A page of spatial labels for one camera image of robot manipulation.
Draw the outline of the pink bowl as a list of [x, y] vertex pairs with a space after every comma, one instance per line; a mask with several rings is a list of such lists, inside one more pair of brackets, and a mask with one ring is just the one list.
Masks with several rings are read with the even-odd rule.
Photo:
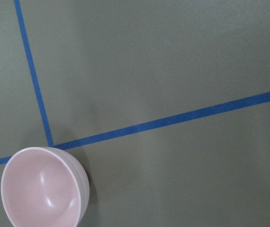
[[85, 169], [71, 154], [31, 147], [9, 159], [0, 192], [15, 227], [76, 227], [88, 207], [90, 184]]

